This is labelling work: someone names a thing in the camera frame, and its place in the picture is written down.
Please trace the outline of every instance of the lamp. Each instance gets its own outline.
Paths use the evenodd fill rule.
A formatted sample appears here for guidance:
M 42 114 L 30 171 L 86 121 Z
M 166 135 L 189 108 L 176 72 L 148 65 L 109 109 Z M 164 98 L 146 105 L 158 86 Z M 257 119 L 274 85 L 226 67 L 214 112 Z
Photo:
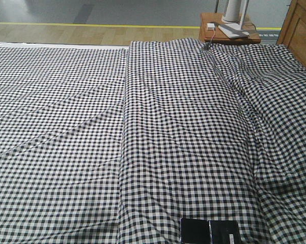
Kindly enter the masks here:
M 249 36 L 249 32 L 242 29 L 243 21 L 245 19 L 246 11 L 248 8 L 249 0 L 243 0 L 243 10 L 240 22 L 239 14 L 241 7 L 241 0 L 228 0 L 225 11 L 222 17 L 222 21 L 228 24 L 221 24 L 218 28 L 228 37 L 228 38 L 240 38 Z

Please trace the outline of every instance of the bed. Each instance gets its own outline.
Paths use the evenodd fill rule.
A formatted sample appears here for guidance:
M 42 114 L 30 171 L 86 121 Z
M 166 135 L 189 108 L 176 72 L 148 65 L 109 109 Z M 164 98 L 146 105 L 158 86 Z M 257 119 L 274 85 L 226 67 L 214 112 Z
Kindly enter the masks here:
M 277 45 L 0 44 L 0 243 L 306 243 L 305 29 L 293 1 Z

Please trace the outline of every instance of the charger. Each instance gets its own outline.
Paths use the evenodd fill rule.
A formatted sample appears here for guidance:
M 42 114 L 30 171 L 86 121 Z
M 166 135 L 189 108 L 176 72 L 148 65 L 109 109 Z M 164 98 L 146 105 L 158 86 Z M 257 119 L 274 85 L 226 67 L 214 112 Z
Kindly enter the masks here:
M 209 31 L 213 31 L 215 30 L 216 27 L 215 27 L 215 24 L 214 23 L 207 23 L 207 30 Z

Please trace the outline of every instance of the bedside table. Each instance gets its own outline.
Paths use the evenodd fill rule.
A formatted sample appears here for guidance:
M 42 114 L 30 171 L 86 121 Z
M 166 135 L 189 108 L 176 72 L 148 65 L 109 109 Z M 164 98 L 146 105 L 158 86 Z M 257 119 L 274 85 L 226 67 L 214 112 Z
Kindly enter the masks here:
M 207 23 L 215 23 L 216 25 L 216 34 L 212 40 L 212 43 L 221 43 L 225 45 L 246 45 L 246 44 L 257 44 L 261 42 L 259 34 L 256 31 L 256 28 L 251 23 L 249 16 L 246 16 L 244 20 L 243 29 L 249 32 L 248 37 L 244 38 L 228 38 L 220 29 L 218 29 L 219 24 L 224 24 L 222 22 L 223 13 L 201 13 L 201 25 L 199 31 L 199 40 L 202 42 L 210 42 L 214 31 L 207 30 Z

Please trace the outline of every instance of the cable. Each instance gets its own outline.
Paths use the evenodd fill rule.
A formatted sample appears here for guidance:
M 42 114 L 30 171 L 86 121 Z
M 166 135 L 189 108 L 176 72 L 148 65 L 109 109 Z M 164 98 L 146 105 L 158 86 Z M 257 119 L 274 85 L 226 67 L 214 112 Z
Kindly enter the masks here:
M 215 37 L 215 35 L 216 35 L 216 31 L 214 29 L 214 35 L 212 36 L 212 39 L 210 39 L 210 44 L 212 44 L 212 41 L 213 41 L 213 38 Z

